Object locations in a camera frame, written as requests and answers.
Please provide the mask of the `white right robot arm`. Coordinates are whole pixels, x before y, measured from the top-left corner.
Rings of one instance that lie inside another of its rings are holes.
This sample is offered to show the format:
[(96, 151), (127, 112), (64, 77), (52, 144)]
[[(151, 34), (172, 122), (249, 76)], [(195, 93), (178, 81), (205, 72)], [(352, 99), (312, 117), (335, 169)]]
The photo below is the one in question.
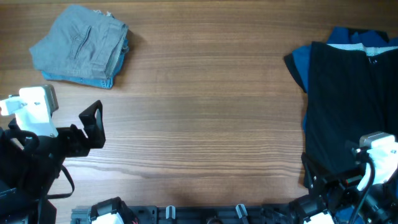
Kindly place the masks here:
[(289, 203), (290, 223), (338, 223), (336, 214), (353, 208), (348, 223), (358, 218), (363, 223), (397, 223), (397, 198), (389, 182), (376, 183), (376, 163), (363, 151), (354, 154), (359, 166), (370, 166), (370, 177), (364, 189), (358, 190), (359, 179), (364, 177), (360, 167), (332, 174), (306, 153), (301, 156), (307, 173), (308, 194)]

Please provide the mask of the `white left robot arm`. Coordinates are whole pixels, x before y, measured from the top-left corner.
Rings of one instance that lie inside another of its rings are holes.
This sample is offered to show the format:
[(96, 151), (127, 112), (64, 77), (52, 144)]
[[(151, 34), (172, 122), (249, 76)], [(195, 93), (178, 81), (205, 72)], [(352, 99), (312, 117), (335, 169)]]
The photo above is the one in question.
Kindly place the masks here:
[(106, 141), (100, 101), (82, 111), (79, 118), (83, 129), (74, 124), (58, 128), (55, 138), (23, 131), (15, 119), (1, 130), (1, 223), (55, 223), (57, 209), (50, 201), (71, 196), (49, 194), (61, 173), (72, 181), (64, 160), (86, 157)]

